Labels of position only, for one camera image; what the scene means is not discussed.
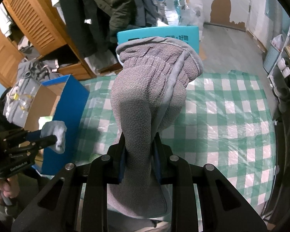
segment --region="teal box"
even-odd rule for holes
[[[199,54],[198,26],[165,26],[128,30],[117,33],[118,44],[151,36],[172,37],[189,44]]]

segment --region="cardboard box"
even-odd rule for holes
[[[35,168],[41,174],[55,175],[65,164],[71,162],[79,123],[87,103],[89,91],[72,75],[43,82],[29,109],[24,129],[39,129],[39,118],[53,116],[67,126],[66,149],[62,154],[46,148],[37,156]]]

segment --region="white door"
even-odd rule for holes
[[[246,30],[250,0],[203,0],[205,22]]]

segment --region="green checkered mattress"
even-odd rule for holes
[[[117,135],[110,92],[116,76],[82,84],[90,91],[79,126],[76,164],[105,154]],[[191,164],[214,164],[251,206],[269,199],[275,133],[265,93],[255,75],[203,73],[187,86],[186,104],[162,143]],[[201,219],[197,198],[198,217]]]

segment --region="human hand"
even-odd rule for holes
[[[17,175],[8,178],[7,181],[0,179],[0,204],[4,204],[1,196],[1,191],[5,197],[15,198],[19,194],[19,184]]]

